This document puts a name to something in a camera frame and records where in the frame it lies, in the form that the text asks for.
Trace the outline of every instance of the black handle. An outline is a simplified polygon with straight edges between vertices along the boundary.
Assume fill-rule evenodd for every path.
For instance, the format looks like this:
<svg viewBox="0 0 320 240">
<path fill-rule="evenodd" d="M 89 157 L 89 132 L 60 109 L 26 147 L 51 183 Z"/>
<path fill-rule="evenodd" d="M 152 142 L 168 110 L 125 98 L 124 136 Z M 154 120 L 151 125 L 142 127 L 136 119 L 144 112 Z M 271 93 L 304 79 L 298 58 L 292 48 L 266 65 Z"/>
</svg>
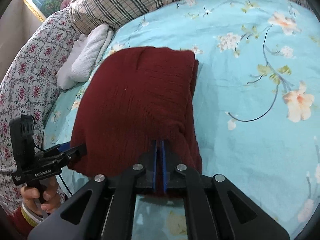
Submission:
<svg viewBox="0 0 320 240">
<path fill-rule="evenodd" d="M 47 187 L 45 185 L 40 184 L 40 182 L 37 180 L 37 181 L 32 181 L 32 182 L 27 183 L 27 187 L 35 187 L 37 190 L 39 190 L 40 203 L 43 204 L 44 202 L 46 202 L 46 200 L 44 200 L 44 198 L 43 198 L 43 192 L 47 189 Z"/>
</svg>

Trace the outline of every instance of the finger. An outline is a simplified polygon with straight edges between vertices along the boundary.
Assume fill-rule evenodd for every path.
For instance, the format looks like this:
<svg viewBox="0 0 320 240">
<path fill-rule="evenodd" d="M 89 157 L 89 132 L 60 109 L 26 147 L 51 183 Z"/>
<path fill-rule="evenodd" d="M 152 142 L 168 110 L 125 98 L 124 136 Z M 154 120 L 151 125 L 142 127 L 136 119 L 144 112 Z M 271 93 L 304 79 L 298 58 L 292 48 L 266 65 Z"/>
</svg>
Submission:
<svg viewBox="0 0 320 240">
<path fill-rule="evenodd" d="M 24 186 L 21 188 L 20 193 L 24 199 L 28 200 L 40 197 L 39 190 L 37 190 L 35 187 Z"/>
<path fill-rule="evenodd" d="M 37 215 L 41 215 L 40 210 L 38 209 L 38 207 L 36 206 L 35 202 L 33 201 L 33 199 L 35 198 L 39 198 L 40 193 L 39 191 L 34 188 L 34 187 L 22 187 L 20 190 L 20 193 L 23 197 L 23 202 L 24 204 L 35 214 Z"/>
<path fill-rule="evenodd" d="M 49 201 L 43 203 L 41 205 L 41 209 L 47 211 L 47 210 L 51 210 L 51 209 L 54 209 L 54 208 L 58 208 L 60 205 L 61 205 L 60 196 L 59 196 L 59 194 L 56 194 Z"/>
<path fill-rule="evenodd" d="M 51 198 L 53 198 L 57 194 L 58 187 L 59 187 L 59 184 L 57 182 L 56 177 L 51 177 L 49 181 L 49 186 L 43 193 L 43 198 L 46 201 L 49 201 Z"/>
<path fill-rule="evenodd" d="M 55 212 L 56 210 L 57 210 L 57 208 L 53 208 L 53 209 L 47 210 L 46 212 L 49 213 L 49 214 L 52 214 L 52 213 Z"/>
</svg>

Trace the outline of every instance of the dark red sweater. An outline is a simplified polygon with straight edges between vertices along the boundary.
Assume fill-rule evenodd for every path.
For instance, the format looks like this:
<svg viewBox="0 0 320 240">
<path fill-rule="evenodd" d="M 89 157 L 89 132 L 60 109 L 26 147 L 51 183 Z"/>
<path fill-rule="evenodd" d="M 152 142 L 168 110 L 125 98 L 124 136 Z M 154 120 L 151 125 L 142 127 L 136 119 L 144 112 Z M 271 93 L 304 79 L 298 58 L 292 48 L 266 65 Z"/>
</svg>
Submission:
<svg viewBox="0 0 320 240">
<path fill-rule="evenodd" d="M 86 143 L 87 155 L 70 168 L 116 176 L 152 139 L 168 139 L 182 162 L 201 172 L 192 108 L 197 68 L 187 50 L 139 47 L 109 56 L 81 100 L 71 145 Z"/>
</svg>

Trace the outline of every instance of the black cable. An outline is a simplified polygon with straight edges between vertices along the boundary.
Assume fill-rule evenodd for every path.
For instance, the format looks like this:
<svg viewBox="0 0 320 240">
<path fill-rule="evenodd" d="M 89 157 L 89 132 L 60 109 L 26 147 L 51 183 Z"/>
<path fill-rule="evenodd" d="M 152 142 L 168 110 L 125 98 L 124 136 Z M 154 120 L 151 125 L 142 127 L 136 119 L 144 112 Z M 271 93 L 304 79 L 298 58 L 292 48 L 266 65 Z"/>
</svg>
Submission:
<svg viewBox="0 0 320 240">
<path fill-rule="evenodd" d="M 43 151 L 43 152 L 45 153 L 45 150 L 44 150 L 44 149 L 41 149 L 38 145 L 35 144 L 35 147 L 36 147 L 37 149 L 39 149 L 40 151 Z"/>
<path fill-rule="evenodd" d="M 34 116 L 32 115 L 32 119 L 33 119 L 33 128 L 35 127 L 36 125 L 36 119 L 34 118 Z M 35 144 L 35 147 L 37 149 L 39 149 L 40 151 L 43 151 L 45 153 L 45 150 L 44 149 L 41 149 L 38 145 Z M 68 186 L 66 185 L 66 183 L 64 182 L 63 178 L 61 177 L 61 175 L 59 174 L 59 177 L 63 183 L 63 185 L 66 187 L 66 189 L 68 190 L 68 192 L 70 193 L 71 196 L 73 196 L 73 194 L 71 193 L 70 189 L 68 188 Z"/>
<path fill-rule="evenodd" d="M 66 189 L 68 190 L 68 192 L 70 193 L 71 196 L 73 196 L 73 194 L 71 193 L 70 189 L 68 188 L 68 186 L 65 184 L 63 178 L 61 177 L 61 175 L 59 174 L 59 178 L 61 179 L 63 185 L 66 187 Z"/>
</svg>

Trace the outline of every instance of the metal screw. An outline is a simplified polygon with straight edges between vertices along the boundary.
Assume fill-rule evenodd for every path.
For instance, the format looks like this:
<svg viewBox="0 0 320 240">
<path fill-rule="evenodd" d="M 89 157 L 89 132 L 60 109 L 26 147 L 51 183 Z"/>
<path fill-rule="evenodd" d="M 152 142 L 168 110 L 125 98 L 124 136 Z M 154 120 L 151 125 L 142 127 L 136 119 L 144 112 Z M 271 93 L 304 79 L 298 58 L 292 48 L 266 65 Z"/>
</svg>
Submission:
<svg viewBox="0 0 320 240">
<path fill-rule="evenodd" d="M 135 170 L 135 171 L 140 171 L 143 169 L 143 165 L 140 164 L 140 163 L 136 163 L 135 165 L 132 166 L 132 168 Z"/>
<path fill-rule="evenodd" d="M 103 176 L 102 174 L 98 174 L 98 175 L 96 175 L 96 176 L 94 177 L 94 180 L 95 180 L 96 182 L 102 182 L 102 181 L 104 181 L 104 176 Z"/>
<path fill-rule="evenodd" d="M 187 166 L 184 164 L 179 164 L 177 165 L 177 170 L 178 171 L 185 171 L 187 169 Z"/>
<path fill-rule="evenodd" d="M 225 177 L 222 175 L 222 174 L 217 174 L 216 176 L 214 176 L 214 179 L 217 181 L 217 182 L 223 182 Z"/>
</svg>

